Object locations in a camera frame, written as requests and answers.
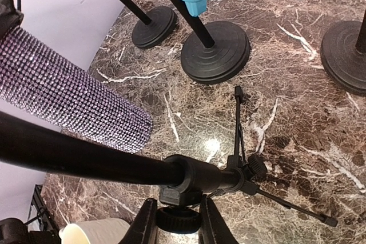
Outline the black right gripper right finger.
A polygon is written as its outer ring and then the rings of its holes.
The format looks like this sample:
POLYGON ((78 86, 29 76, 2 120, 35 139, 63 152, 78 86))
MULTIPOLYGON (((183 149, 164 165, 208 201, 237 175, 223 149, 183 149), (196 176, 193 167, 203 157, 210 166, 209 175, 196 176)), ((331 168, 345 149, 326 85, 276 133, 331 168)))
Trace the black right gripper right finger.
POLYGON ((200 203, 200 217, 199 243, 238 244, 215 203, 207 195, 203 196, 200 203))

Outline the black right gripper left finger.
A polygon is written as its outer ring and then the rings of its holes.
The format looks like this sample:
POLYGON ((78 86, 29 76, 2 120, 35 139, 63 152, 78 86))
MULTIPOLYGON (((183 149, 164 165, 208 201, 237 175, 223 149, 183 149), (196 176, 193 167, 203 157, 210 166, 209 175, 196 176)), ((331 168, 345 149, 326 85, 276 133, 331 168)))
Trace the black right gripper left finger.
POLYGON ((120 244, 155 244, 158 228, 156 224, 157 200, 144 201, 133 223, 130 225, 120 244))

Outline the black tripod microphone stand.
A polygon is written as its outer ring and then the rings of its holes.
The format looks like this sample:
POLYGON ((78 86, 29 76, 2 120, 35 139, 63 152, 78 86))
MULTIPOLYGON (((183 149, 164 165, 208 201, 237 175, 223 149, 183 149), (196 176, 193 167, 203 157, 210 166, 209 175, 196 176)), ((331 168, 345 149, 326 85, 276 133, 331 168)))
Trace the black tripod microphone stand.
MULTIPOLYGON (((20 27, 23 14, 13 0, 1 0, 1 38, 20 27)), ((243 166, 218 169, 183 155, 156 160, 89 143, 1 114, 1 160, 35 170, 161 188, 157 200, 157 228, 178 234, 198 232, 200 203, 215 191, 268 196, 252 182, 263 161, 251 156, 243 166)))

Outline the black stand of blue microphone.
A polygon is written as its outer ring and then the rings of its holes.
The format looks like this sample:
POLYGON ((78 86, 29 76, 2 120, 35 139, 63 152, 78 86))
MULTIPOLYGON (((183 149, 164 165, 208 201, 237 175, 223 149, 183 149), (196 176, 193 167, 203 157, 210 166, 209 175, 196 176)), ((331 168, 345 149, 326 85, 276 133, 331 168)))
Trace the black stand of blue microphone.
POLYGON ((182 0, 170 0, 193 30, 181 50, 181 66, 193 81, 214 85, 237 75, 247 64, 250 42, 246 32, 229 21, 203 24, 189 14, 182 0))

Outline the glitter purple silver microphone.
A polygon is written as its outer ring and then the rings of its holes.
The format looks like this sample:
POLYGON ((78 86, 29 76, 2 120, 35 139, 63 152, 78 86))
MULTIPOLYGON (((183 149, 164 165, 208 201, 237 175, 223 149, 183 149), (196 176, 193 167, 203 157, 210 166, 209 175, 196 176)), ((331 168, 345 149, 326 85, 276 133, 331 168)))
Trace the glitter purple silver microphone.
POLYGON ((149 113, 21 27, 1 38, 1 99, 74 134, 127 153, 153 128, 149 113))

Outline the black stand of green microphone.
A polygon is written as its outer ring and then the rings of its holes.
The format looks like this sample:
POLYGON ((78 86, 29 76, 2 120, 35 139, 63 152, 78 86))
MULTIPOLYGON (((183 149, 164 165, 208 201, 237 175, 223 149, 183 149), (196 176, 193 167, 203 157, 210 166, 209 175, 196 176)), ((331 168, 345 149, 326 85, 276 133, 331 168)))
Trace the black stand of green microphone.
POLYGON ((132 31, 132 42, 139 49, 150 49, 159 45, 176 28, 177 15, 168 7, 155 7, 146 13, 132 0, 119 1, 139 19, 132 31))

